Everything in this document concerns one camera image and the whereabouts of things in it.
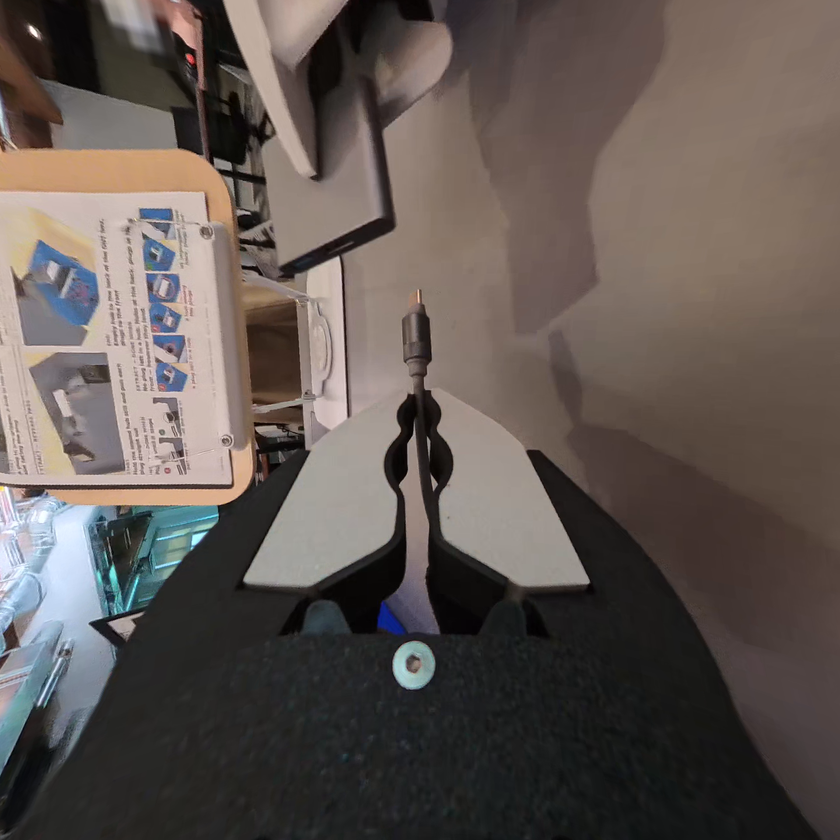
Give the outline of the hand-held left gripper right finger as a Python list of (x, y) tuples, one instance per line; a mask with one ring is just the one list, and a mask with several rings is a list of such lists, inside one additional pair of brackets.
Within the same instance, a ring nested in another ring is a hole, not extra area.
[(587, 588), (590, 578), (521, 441), (442, 389), (432, 397), (453, 461), (438, 497), (444, 540), (525, 592)]

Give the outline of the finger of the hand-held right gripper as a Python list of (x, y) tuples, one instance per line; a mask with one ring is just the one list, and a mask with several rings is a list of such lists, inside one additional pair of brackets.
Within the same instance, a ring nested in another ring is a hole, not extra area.
[(294, 172), (362, 182), (370, 167), (370, 81), (349, 2), (224, 2), (275, 139)]
[(454, 41), (446, 24), (426, 20), (383, 19), (376, 35), (376, 100), (388, 127), (441, 81)]

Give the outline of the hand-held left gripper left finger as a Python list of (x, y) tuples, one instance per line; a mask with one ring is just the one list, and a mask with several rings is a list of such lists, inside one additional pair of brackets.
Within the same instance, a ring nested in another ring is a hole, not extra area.
[(396, 392), (312, 447), (248, 567), (253, 590), (328, 590), (372, 572), (394, 590), (406, 568), (406, 441), (413, 399)]

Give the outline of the grey usb hub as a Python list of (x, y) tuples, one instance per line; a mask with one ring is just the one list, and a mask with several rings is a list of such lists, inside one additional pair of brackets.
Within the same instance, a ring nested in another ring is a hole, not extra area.
[(295, 170), (279, 135), (262, 148), (282, 277), (305, 273), (396, 225), (373, 82), (361, 71), (341, 23), (332, 24), (315, 45), (309, 80), (317, 94), (316, 177)]

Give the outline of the wooden document stand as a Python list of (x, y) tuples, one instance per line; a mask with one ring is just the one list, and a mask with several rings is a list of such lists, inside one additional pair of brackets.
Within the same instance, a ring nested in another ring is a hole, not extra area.
[[(264, 277), (244, 277), (237, 236), (236, 212), (222, 176), (196, 155), (183, 150), (19, 150), (2, 153), (2, 192), (37, 193), (175, 193), (197, 192), (206, 197), (207, 214), (224, 241), (217, 258), (219, 292), (224, 294), (237, 342), (238, 401), (235, 418), (243, 434), (234, 447), (234, 484), (227, 488), (142, 487), (139, 489), (46, 489), (58, 498), (81, 505), (220, 506), (240, 497), (256, 471), (255, 422), (271, 411), (303, 406), (313, 416), (336, 424), (348, 416), (343, 276), (337, 259), (315, 269), (298, 283), (277, 283)], [(245, 294), (263, 290), (271, 300), (299, 307), (292, 330), (306, 390), (293, 400), (259, 405), (249, 380)]]

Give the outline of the printed instruction sheet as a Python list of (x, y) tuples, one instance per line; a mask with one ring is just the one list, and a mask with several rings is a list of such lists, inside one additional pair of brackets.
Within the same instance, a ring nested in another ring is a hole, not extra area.
[(227, 488), (243, 434), (199, 192), (2, 192), (2, 483)]

